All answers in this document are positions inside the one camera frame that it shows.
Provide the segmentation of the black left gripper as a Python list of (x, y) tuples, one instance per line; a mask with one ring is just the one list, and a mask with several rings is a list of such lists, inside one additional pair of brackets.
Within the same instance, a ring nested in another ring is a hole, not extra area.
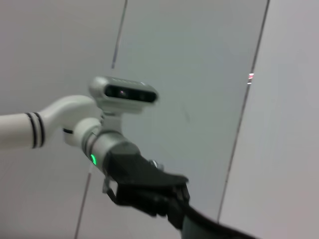
[(116, 192), (106, 189), (116, 205), (166, 217), (175, 229), (182, 229), (184, 212), (180, 205), (190, 200), (185, 176), (158, 169), (140, 153), (118, 149), (106, 155), (106, 176), (117, 183)]

